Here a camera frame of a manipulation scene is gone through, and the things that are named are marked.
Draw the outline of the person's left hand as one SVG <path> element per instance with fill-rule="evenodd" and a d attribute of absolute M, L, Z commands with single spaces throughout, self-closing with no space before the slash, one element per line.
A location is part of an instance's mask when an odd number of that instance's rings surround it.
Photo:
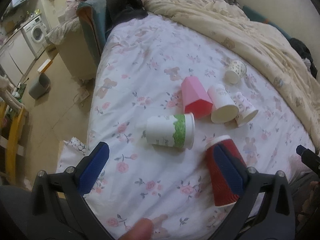
<path fill-rule="evenodd" d="M 140 219 L 131 230 L 122 235 L 119 240 L 150 240 L 153 233 L 153 223 L 150 219 Z"/>

